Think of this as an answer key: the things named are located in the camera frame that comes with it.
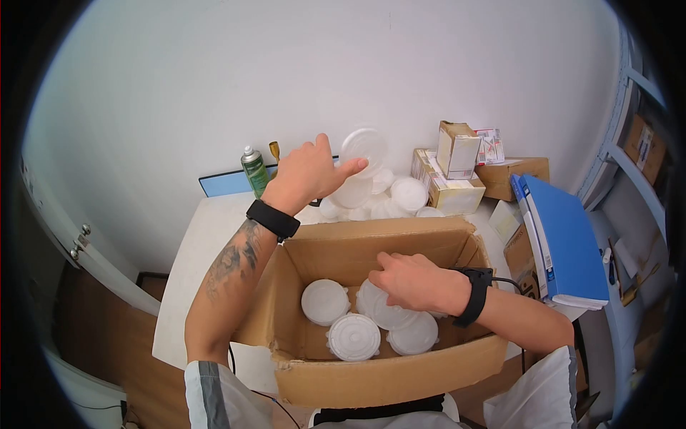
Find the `blue folder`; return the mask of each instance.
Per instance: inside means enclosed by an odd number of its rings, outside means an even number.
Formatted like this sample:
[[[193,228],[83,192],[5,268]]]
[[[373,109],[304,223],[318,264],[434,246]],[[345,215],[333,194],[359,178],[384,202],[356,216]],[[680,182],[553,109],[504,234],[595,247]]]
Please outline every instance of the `blue folder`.
[[[576,307],[606,305],[605,269],[581,201],[528,174],[519,184],[539,235],[549,298]]]

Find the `wristband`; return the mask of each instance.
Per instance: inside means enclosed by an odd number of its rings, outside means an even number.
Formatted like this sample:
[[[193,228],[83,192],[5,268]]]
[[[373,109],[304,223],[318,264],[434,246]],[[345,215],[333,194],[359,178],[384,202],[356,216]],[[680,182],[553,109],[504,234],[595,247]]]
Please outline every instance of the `wristband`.
[[[468,327],[481,315],[481,311],[486,304],[486,288],[490,286],[493,280],[492,268],[450,268],[451,270],[459,271],[469,278],[472,285],[472,291],[469,295],[469,301],[464,308],[464,311],[459,317],[455,317],[453,325],[458,327]]]
[[[300,227],[300,221],[280,210],[275,209],[262,200],[255,200],[246,217],[259,223],[273,232],[279,243],[286,238],[291,238]]]

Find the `spray can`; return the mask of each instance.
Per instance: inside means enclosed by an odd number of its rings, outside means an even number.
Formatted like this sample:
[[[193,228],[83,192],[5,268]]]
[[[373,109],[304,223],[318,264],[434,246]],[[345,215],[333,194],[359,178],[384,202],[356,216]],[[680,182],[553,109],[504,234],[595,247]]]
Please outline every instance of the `spray can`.
[[[246,146],[243,156],[241,156],[241,165],[243,171],[246,172],[250,187],[255,193],[255,198],[261,198],[269,182],[269,174],[267,174],[267,168],[264,166],[262,154],[258,150]]]

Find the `door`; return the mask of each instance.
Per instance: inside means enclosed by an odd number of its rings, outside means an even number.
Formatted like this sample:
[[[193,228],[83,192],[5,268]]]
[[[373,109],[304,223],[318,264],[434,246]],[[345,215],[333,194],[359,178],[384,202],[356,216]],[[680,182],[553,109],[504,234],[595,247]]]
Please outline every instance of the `door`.
[[[69,218],[54,193],[51,192],[49,184],[39,179],[39,175],[32,171],[28,162],[26,158],[22,158],[21,176],[33,207],[36,209],[36,219],[42,220],[40,223],[45,233],[51,238],[55,237],[61,247],[72,255],[74,261],[70,262],[83,267],[96,280],[132,307],[157,316],[160,312],[160,301],[139,288],[102,256],[88,240],[90,230],[77,227],[81,223]]]

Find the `tattoo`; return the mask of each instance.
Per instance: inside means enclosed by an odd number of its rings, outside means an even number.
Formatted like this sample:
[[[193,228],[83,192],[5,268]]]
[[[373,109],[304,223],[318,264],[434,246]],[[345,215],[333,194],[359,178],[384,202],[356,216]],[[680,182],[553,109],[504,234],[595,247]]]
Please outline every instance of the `tattoo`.
[[[257,253],[261,250],[258,237],[260,228],[260,224],[254,220],[246,219],[217,255],[205,277],[205,291],[210,301],[217,299],[217,288],[226,285],[233,273],[240,272],[241,279],[245,280],[255,270]],[[247,266],[241,267],[242,260],[247,262]]]

